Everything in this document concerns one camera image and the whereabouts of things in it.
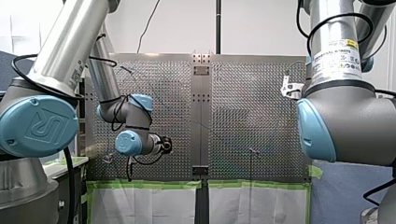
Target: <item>metal pegboard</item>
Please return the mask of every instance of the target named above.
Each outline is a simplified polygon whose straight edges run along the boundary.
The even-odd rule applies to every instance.
[[[301,151],[295,103],[280,94],[295,61],[304,58],[211,58],[209,178],[308,181],[310,160]],[[304,82],[303,64],[290,73],[291,82]]]
[[[150,166],[134,165],[133,179],[190,180],[191,179],[191,55],[115,54],[115,68],[121,94],[144,93],[154,100],[153,123],[150,131],[169,136],[174,151]],[[131,70],[130,74],[120,66]],[[117,133],[110,124],[95,116],[96,94],[87,78],[87,146],[90,153],[88,178],[126,178],[127,158],[114,149]],[[112,154],[112,162],[103,158]],[[151,161],[155,157],[140,158]]]

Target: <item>white wall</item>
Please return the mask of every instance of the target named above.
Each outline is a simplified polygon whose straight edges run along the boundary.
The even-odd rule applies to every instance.
[[[115,52],[136,52],[139,36],[156,1],[122,0],[119,9],[108,15],[106,28]],[[222,53],[305,55],[305,39],[295,24],[296,2],[223,0]],[[0,0],[0,50],[37,53],[61,9],[61,0]],[[215,0],[162,0],[143,39],[141,52],[215,51],[215,12]],[[309,18],[303,10],[301,24],[308,32]],[[392,77],[395,27],[393,14],[389,38],[375,57],[373,71],[364,75],[381,89],[396,88],[396,78]]]
[[[117,53],[136,52],[139,36],[157,0],[121,1],[109,15],[106,28]],[[223,54],[306,55],[305,38],[295,22],[296,0],[222,1]],[[355,3],[359,10],[360,3]],[[140,52],[208,53],[215,51],[215,0],[161,1]],[[309,18],[302,10],[301,24],[309,33]],[[377,88],[392,88],[393,42],[396,23],[389,20],[389,36],[364,79]]]

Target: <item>green tape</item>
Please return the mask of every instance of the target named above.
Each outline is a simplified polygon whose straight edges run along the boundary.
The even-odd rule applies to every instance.
[[[199,189],[201,181],[145,181],[133,180],[113,180],[113,181],[89,181],[87,182],[89,189]]]
[[[309,165],[309,175],[317,179],[321,179],[323,176],[323,171],[314,165]]]
[[[209,180],[209,187],[212,189],[227,189],[227,188],[266,188],[266,189],[308,189],[309,184],[296,183],[286,184],[272,181],[248,181],[248,180]]]
[[[93,200],[93,188],[89,188],[87,184],[88,193],[88,223],[91,224],[91,214],[92,214],[92,200]]]
[[[72,162],[73,164],[78,163],[80,161],[85,160],[86,157],[72,157]],[[45,165],[51,165],[53,163],[59,163],[60,165],[66,165],[66,159],[62,159],[61,161],[59,161],[58,159],[54,160],[54,161],[47,161],[46,163],[44,163]]]
[[[309,184],[309,188],[306,192],[306,208],[305,208],[305,223],[311,223],[311,195],[312,193],[312,184]]]
[[[81,195],[81,204],[88,201],[88,194]]]

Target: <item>perforated metal panel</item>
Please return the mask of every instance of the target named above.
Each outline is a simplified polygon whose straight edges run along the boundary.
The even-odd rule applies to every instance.
[[[151,130],[175,146],[152,166],[134,165],[134,179],[191,180],[193,165],[208,165],[211,179],[307,181],[310,161],[300,148],[295,103],[280,94],[285,70],[303,57],[213,55],[203,75],[194,74],[201,65],[192,55],[112,57],[133,71],[115,69],[121,93],[152,96]],[[293,67],[290,81],[304,81],[303,65]],[[126,178],[127,158],[114,149],[118,133],[95,116],[89,77],[86,89],[88,178]],[[103,161],[108,154],[111,163]]]
[[[115,73],[121,94],[139,92],[151,96],[154,100],[154,110],[150,131],[161,136],[169,136],[175,143],[173,153],[163,156],[154,165],[134,165],[134,179],[191,179],[191,56],[179,56],[177,61],[174,58],[119,55],[119,66],[115,68]],[[132,70],[133,74],[120,69],[120,66]],[[92,89],[91,83],[87,83],[87,86]],[[98,104],[94,91],[89,103],[90,111],[87,113],[91,114],[87,117],[92,119],[92,160],[88,178],[126,178],[127,158],[119,155],[114,149],[114,141],[119,132],[111,132],[110,125],[95,116]],[[111,163],[103,161],[108,154],[113,155]],[[147,162],[155,158],[150,156],[140,160]]]
[[[309,161],[299,143],[295,103],[279,93],[286,69],[301,59],[212,58],[210,178],[306,180]],[[291,73],[291,82],[304,81],[304,65]]]

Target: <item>ur logo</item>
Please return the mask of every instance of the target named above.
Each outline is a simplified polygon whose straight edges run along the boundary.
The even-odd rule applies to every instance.
[[[42,108],[35,112],[25,136],[32,140],[57,145],[68,122],[69,118]]]

